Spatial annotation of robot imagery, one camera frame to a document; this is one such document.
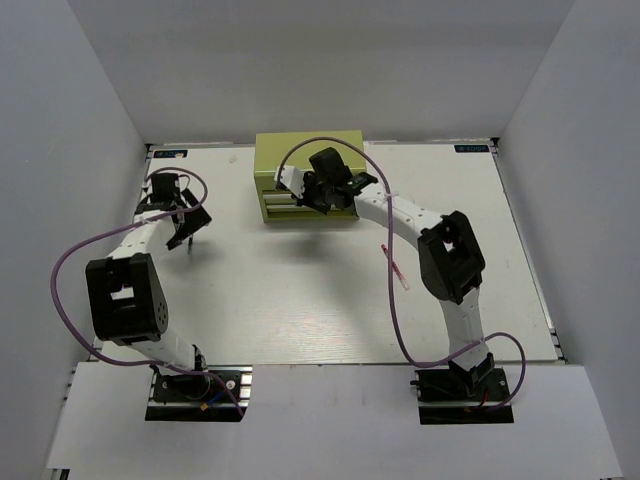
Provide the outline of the green metal drawer cabinet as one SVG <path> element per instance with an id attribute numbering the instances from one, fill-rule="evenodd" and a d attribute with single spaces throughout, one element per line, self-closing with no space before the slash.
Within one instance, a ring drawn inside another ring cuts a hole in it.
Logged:
<path id="1" fill-rule="evenodd" d="M 355 221 L 357 219 L 353 213 L 335 207 L 332 207 L 326 215 L 305 206 L 298 207 L 290 193 L 276 189 L 275 175 L 282 159 L 294 146 L 313 137 L 334 137 L 344 140 L 360 150 L 364 149 L 360 130 L 257 134 L 253 176 L 265 223 L 302 220 L 329 221 L 330 219 Z M 333 147 L 338 151 L 353 174 L 367 171 L 366 161 L 359 154 L 341 144 L 326 140 L 315 141 L 300 147 L 289 157 L 286 165 L 298 167 L 304 172 L 311 171 L 312 166 L 309 158 L 328 147 Z"/>

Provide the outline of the red pen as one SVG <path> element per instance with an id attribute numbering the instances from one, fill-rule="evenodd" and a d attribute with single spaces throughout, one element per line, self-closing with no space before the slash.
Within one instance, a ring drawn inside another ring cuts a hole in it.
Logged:
<path id="1" fill-rule="evenodd" d="M 386 259 L 389 260 L 390 259 L 390 253 L 389 253 L 389 250 L 388 250 L 388 248 L 387 248 L 387 246 L 385 244 L 381 245 L 381 250 L 384 253 Z M 403 273 L 401 272 L 401 270 L 399 269 L 399 267 L 398 267 L 398 265 L 396 264 L 395 261 L 391 262 L 391 267 L 392 267 L 392 270 L 394 272 L 394 275 L 396 276 L 396 278 L 399 281 L 399 283 L 402 286 L 402 288 L 405 291 L 409 291 L 410 290 L 410 286 L 409 286 L 406 278 L 404 277 Z"/>

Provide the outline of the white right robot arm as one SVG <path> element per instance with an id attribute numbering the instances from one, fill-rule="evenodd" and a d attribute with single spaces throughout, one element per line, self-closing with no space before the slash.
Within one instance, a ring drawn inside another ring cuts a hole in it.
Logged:
<path id="1" fill-rule="evenodd" d="M 301 206 L 326 213 L 336 207 L 350 210 L 388 231 L 417 251 L 421 280 L 439 303 L 449 340 L 453 390 L 472 399 L 488 385 L 493 355 L 484 341 L 479 308 L 482 272 L 486 262 L 468 217 L 460 211 L 438 214 L 394 196 L 380 174 L 354 174 L 337 149 L 328 147 L 309 158 L 312 170 L 289 171 L 293 197 Z"/>

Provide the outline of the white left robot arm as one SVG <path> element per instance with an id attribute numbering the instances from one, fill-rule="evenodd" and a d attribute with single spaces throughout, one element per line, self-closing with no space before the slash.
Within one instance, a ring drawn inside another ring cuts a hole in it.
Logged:
<path id="1" fill-rule="evenodd" d="M 197 346 L 169 326 L 169 307 L 155 262 L 207 227 L 211 216 L 181 179 L 185 170 L 160 169 L 134 212 L 135 227 L 105 258 L 85 268 L 94 332 L 98 339 L 129 347 L 164 369 L 177 367 L 177 387 L 199 399 L 211 374 Z"/>

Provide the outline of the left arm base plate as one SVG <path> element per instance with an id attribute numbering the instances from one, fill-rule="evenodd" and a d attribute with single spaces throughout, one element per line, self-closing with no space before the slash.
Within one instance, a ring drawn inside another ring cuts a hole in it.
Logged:
<path id="1" fill-rule="evenodd" d="M 209 367 L 246 412 L 252 387 L 252 366 Z M 151 422 L 237 423 L 242 420 L 224 388 L 215 380 L 154 373 L 145 420 Z"/>

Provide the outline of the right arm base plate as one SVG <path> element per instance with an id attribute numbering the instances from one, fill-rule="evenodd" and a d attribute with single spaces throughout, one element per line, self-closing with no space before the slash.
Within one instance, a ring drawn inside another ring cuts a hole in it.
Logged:
<path id="1" fill-rule="evenodd" d="M 417 394 L 421 425 L 512 424 L 509 403 L 497 405 L 510 395 L 502 368 L 494 369 L 473 391 L 446 369 L 417 370 L 410 381 Z"/>

